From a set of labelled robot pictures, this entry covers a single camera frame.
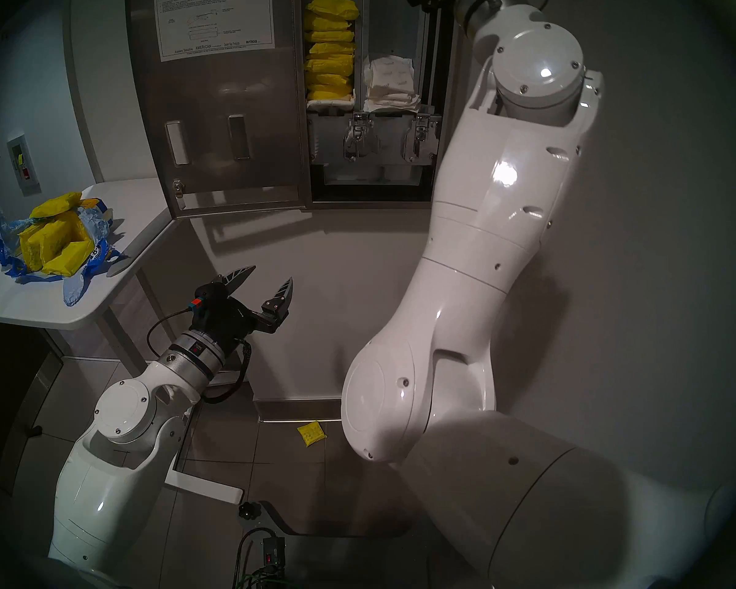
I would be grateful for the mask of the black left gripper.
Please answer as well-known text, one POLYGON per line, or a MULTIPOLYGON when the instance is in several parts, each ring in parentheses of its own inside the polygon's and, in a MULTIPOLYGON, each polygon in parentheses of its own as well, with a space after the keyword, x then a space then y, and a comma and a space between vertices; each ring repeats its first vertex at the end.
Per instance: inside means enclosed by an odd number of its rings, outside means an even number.
POLYGON ((199 286, 189 305, 192 312, 190 330, 208 335, 222 350, 234 350, 254 331, 275 333, 289 315, 293 278, 288 278, 274 296, 264 302, 258 314, 228 292, 236 291, 255 269, 255 265, 245 266, 226 276, 218 275, 217 283, 199 286))

